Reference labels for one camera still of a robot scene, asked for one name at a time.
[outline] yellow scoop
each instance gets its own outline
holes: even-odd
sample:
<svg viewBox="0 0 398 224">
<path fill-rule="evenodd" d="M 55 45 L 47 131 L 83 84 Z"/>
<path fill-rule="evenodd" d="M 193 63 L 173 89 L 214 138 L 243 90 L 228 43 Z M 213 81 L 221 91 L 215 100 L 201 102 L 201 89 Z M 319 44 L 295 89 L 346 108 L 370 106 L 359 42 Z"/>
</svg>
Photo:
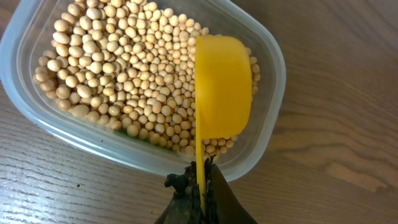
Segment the yellow scoop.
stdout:
<svg viewBox="0 0 398 224">
<path fill-rule="evenodd" d="M 205 212 L 201 141 L 231 137 L 244 129 L 250 114 L 252 80 L 246 48 L 233 37 L 197 37 L 195 66 L 197 180 Z"/>
</svg>

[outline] wood grain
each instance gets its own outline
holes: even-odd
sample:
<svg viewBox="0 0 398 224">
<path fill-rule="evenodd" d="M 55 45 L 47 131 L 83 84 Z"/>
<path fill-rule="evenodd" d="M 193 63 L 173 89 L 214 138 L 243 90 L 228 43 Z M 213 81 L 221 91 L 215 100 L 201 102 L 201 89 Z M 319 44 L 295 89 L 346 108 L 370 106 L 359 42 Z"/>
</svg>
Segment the wood grain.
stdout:
<svg viewBox="0 0 398 224">
<path fill-rule="evenodd" d="M 259 223 L 398 223 L 398 2 L 234 0 L 279 42 L 287 88 L 268 150 L 231 183 Z M 0 30 L 17 1 L 0 1 Z M 0 88 L 0 223 L 153 223 L 164 178 L 75 149 Z"/>
</svg>

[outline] clear plastic container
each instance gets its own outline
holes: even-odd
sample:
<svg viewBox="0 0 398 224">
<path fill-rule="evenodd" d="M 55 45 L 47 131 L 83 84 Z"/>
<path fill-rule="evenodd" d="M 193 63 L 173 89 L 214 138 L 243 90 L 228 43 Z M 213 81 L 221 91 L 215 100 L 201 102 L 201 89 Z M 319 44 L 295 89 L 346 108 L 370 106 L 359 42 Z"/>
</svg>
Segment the clear plastic container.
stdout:
<svg viewBox="0 0 398 224">
<path fill-rule="evenodd" d="M 181 173 L 188 160 L 126 134 L 93 126 L 57 109 L 32 77 L 42 52 L 51 49 L 53 23 L 73 0 L 22 0 L 0 45 L 1 80 L 9 98 L 32 122 L 85 151 L 158 175 Z M 228 0 L 156 0 L 176 14 L 209 27 L 211 34 L 240 39 L 258 58 L 262 79 L 251 117 L 234 147 L 217 164 L 230 181 L 259 161 L 274 128 L 285 89 L 285 63 L 280 48 L 258 21 Z"/>
</svg>

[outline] brown tabletop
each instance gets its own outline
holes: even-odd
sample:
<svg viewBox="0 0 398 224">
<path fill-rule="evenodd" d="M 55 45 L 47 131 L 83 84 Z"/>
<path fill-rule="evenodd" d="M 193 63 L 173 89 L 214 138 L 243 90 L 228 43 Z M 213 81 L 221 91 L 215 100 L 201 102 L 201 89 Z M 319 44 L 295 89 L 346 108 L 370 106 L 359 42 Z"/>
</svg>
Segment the brown tabletop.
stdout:
<svg viewBox="0 0 398 224">
<path fill-rule="evenodd" d="M 287 88 L 266 153 L 231 183 L 259 223 L 398 223 L 398 1 L 234 0 L 275 36 Z M 4 32 L 16 0 L 0 1 Z M 0 89 L 0 223 L 153 223 L 164 177 L 85 153 Z"/>
</svg>

